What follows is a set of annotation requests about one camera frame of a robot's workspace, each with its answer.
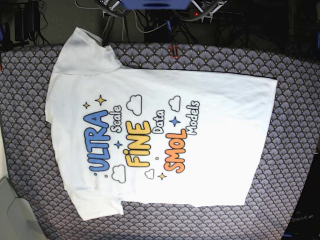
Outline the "white printed T-shirt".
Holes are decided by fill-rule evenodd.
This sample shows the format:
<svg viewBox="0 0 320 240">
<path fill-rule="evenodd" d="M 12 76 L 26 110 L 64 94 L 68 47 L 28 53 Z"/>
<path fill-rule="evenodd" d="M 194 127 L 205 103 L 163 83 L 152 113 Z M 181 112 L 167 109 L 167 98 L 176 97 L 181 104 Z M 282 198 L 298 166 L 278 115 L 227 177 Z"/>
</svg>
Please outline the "white printed T-shirt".
<svg viewBox="0 0 320 240">
<path fill-rule="evenodd" d="M 122 202 L 242 206 L 265 146 L 277 81 L 124 66 L 76 28 L 50 77 L 45 118 L 82 220 Z"/>
</svg>

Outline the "patterned grey table cloth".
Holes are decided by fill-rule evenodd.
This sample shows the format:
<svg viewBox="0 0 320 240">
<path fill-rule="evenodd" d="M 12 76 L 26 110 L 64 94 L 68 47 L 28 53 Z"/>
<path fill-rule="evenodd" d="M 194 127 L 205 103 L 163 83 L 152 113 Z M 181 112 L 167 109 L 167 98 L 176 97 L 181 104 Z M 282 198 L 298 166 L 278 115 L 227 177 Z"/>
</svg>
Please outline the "patterned grey table cloth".
<svg viewBox="0 0 320 240">
<path fill-rule="evenodd" d="M 243 206 L 125 203 L 124 215 L 83 221 L 64 190 L 45 120 L 61 45 L 0 55 L 0 121 L 9 179 L 51 240 L 279 240 L 289 225 L 320 137 L 320 64 L 276 53 L 165 43 L 114 43 L 129 67 L 249 74 L 278 81 L 262 157 Z"/>
</svg>

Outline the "blue box at top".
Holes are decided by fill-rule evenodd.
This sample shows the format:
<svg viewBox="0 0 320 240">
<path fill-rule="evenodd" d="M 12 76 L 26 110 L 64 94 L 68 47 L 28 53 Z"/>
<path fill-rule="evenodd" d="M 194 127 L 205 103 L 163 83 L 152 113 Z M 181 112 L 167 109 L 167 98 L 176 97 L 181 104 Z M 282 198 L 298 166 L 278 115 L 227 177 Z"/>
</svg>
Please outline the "blue box at top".
<svg viewBox="0 0 320 240">
<path fill-rule="evenodd" d="M 185 10 L 191 0 L 121 0 L 130 10 Z"/>
</svg>

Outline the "black power adapter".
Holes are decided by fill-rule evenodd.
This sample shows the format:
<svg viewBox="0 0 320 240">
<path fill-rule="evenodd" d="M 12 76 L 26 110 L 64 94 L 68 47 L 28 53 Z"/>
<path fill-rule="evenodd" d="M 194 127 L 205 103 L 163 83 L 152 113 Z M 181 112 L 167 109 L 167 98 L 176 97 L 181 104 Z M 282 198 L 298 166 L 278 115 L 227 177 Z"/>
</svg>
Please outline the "black power adapter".
<svg viewBox="0 0 320 240">
<path fill-rule="evenodd" d="M 169 43 L 171 41 L 167 26 L 163 26 L 153 32 L 145 33 L 143 36 L 145 43 Z"/>
</svg>

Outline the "red clamp at table edge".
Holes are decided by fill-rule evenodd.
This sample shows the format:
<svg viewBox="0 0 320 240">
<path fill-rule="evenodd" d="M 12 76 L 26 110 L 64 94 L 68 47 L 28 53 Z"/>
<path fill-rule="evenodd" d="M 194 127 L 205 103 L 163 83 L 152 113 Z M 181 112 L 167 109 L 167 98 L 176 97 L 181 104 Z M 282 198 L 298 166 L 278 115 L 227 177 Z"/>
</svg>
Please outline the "red clamp at table edge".
<svg viewBox="0 0 320 240">
<path fill-rule="evenodd" d="M 179 57 L 179 48 L 176 44 L 171 44 L 169 50 L 172 58 L 176 59 Z"/>
</svg>

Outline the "black power strip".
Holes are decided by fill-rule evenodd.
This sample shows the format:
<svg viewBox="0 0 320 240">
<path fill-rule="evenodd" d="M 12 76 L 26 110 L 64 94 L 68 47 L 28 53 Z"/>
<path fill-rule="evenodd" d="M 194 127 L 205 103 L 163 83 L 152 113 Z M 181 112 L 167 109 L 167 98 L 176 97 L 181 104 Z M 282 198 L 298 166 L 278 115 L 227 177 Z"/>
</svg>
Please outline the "black power strip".
<svg viewBox="0 0 320 240">
<path fill-rule="evenodd" d="M 213 13 L 212 16 L 209 14 L 196 21 L 201 23 L 211 24 L 212 22 L 217 22 L 217 21 L 237 22 L 237 21 L 242 21 L 244 19 L 245 19 L 245 15 L 243 13 L 218 10 L 215 13 Z"/>
</svg>

